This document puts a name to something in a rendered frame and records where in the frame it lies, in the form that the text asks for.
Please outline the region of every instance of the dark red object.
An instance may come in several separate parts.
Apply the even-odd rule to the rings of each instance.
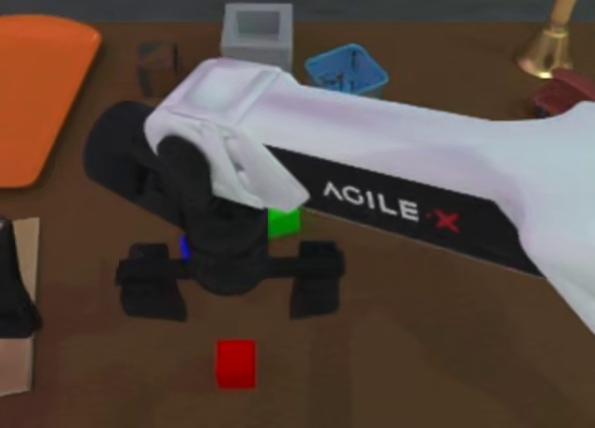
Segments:
[[[215,377],[220,389],[252,389],[256,386],[256,344],[252,340],[219,340]]]
[[[595,100],[595,81],[563,68],[552,72],[553,79],[532,97],[537,117],[555,116],[569,111],[582,100]]]

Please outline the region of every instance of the orange plate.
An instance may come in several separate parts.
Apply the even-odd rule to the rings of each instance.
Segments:
[[[100,43],[73,20],[0,16],[0,188],[39,178]]]

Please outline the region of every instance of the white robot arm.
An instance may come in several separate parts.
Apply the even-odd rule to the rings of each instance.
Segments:
[[[595,332],[595,104],[497,122],[300,85],[253,62],[200,64],[151,114],[156,151],[177,135],[201,149],[214,194],[290,210],[308,191],[267,147],[495,202],[522,247]]]

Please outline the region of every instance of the wooden table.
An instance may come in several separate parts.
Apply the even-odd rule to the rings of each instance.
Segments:
[[[105,46],[41,184],[0,194],[5,214],[41,218],[33,392],[0,399],[10,428],[561,428],[595,426],[595,337],[543,280],[343,221],[308,216],[300,237],[333,238],[348,273],[340,312],[292,322],[290,283],[242,298],[182,284],[185,324],[123,315],[117,261],[177,230],[88,181],[81,152],[109,105],[138,99],[140,41],[218,53],[219,25],[99,25]],[[526,116],[541,81],[511,62],[536,30],[521,24],[308,24],[296,66],[347,42],[390,73],[384,96],[495,119]],[[585,69],[592,26],[574,29]],[[277,241],[291,253],[297,238]],[[258,341],[258,388],[213,383],[216,339]]]

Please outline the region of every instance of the beige board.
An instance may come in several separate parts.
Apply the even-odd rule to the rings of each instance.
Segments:
[[[14,221],[22,280],[35,301],[39,258],[39,219]],[[33,337],[0,340],[0,396],[25,393],[33,382]]]

